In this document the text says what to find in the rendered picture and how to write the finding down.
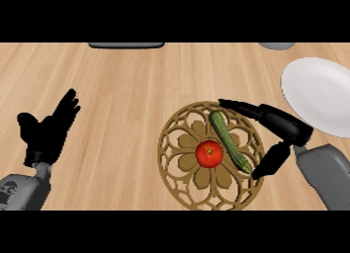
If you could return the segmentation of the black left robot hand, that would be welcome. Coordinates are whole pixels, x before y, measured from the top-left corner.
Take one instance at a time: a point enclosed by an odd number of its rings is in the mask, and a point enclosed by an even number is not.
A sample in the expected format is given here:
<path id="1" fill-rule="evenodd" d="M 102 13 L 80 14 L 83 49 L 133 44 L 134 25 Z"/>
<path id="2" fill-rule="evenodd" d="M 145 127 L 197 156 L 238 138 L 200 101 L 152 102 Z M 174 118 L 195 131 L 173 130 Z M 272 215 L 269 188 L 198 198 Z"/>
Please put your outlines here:
<path id="1" fill-rule="evenodd" d="M 58 103 L 55 112 L 38 121 L 32 114 L 18 115 L 21 137 L 28 144 L 24 164 L 32 167 L 59 160 L 66 133 L 80 111 L 75 90 L 69 89 Z"/>

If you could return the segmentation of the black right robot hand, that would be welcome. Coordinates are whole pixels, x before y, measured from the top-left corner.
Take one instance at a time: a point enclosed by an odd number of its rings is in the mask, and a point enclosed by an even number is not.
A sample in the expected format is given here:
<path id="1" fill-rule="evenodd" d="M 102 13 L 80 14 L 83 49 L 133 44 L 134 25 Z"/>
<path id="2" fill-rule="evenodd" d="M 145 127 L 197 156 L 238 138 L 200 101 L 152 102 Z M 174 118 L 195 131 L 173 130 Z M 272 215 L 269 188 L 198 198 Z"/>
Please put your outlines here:
<path id="1" fill-rule="evenodd" d="M 306 145 L 313 133 L 313 127 L 287 112 L 266 104 L 254 106 L 245 102 L 220 99 L 219 105 L 222 108 L 235 111 L 244 117 L 256 120 L 282 139 L 270 147 L 253 171 L 253 179 L 259 180 L 265 176 L 276 174 L 291 155 L 291 146 L 303 147 Z"/>

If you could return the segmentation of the white round plate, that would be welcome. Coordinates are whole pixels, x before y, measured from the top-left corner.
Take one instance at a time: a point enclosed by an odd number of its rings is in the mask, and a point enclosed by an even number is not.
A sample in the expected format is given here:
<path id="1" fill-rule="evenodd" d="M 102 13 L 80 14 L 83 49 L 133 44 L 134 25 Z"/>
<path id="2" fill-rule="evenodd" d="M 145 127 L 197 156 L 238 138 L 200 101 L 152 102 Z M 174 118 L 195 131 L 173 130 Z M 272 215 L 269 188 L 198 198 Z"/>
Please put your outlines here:
<path id="1" fill-rule="evenodd" d="M 306 123 L 330 135 L 350 138 L 350 69 L 328 59 L 303 57 L 287 65 L 281 86 Z"/>

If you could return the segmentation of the red tomato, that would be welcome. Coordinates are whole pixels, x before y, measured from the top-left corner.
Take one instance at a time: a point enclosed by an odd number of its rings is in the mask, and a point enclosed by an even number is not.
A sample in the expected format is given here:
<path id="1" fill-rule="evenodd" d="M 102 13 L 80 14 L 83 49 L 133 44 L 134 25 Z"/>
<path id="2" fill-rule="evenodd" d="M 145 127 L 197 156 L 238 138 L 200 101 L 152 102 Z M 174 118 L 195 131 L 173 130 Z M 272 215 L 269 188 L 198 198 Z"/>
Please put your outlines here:
<path id="1" fill-rule="evenodd" d="M 205 140 L 195 148 L 195 158 L 204 168 L 214 168 L 223 159 L 220 144 L 213 140 Z"/>

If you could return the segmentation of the round brown openwork placemat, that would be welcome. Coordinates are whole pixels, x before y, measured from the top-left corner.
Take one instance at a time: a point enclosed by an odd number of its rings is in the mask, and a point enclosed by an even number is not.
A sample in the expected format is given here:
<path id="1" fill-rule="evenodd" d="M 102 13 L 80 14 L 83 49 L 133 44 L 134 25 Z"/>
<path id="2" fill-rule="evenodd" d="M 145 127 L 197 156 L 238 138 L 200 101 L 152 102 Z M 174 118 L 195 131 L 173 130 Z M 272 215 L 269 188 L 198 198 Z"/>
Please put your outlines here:
<path id="1" fill-rule="evenodd" d="M 234 165 L 210 124 L 208 114 L 213 111 L 222 114 L 250 165 L 259 165 L 265 147 L 250 120 L 217 103 L 205 101 L 186 105 L 168 119 L 158 144 L 160 172 L 174 199 L 188 209 L 232 211 L 253 202 L 263 182 Z M 205 140 L 216 141 L 223 151 L 222 162 L 214 168 L 204 168 L 195 158 L 195 148 Z"/>

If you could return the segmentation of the green cucumber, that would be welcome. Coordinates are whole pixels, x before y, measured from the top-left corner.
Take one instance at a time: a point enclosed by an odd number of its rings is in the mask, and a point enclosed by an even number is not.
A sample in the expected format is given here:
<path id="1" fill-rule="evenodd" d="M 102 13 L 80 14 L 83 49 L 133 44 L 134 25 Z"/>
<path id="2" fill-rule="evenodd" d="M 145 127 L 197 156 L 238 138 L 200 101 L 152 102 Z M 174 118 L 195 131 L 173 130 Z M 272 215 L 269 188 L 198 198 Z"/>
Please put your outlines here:
<path id="1" fill-rule="evenodd" d="M 210 120 L 213 129 L 216 131 L 216 134 L 225 145 L 234 165 L 241 169 L 244 173 L 251 174 L 253 173 L 251 165 L 248 163 L 245 156 L 238 150 L 238 147 L 234 142 L 234 138 L 229 133 L 228 125 L 225 123 L 225 120 L 219 111 L 213 111 L 210 113 L 208 120 Z"/>

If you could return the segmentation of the grey rounded object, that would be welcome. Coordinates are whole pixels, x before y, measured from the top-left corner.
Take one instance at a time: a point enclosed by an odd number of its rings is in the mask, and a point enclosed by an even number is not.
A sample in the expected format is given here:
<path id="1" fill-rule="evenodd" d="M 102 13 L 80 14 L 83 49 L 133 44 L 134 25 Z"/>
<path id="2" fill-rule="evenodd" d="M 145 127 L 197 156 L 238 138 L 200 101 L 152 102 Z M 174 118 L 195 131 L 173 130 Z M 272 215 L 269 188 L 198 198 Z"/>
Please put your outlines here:
<path id="1" fill-rule="evenodd" d="M 259 42 L 259 45 L 270 50 L 287 50 L 294 46 L 294 42 Z"/>

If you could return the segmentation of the dark grey flat appliance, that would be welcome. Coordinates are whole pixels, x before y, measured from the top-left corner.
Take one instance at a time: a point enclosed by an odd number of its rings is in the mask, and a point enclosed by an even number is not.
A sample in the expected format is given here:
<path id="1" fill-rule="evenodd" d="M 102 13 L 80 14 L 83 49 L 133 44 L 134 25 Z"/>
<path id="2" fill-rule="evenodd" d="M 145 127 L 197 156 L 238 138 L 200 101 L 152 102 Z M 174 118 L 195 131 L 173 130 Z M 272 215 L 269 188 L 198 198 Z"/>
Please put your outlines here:
<path id="1" fill-rule="evenodd" d="M 160 48 L 166 45 L 164 42 L 89 42 L 92 48 L 108 49 L 142 49 L 142 48 Z"/>

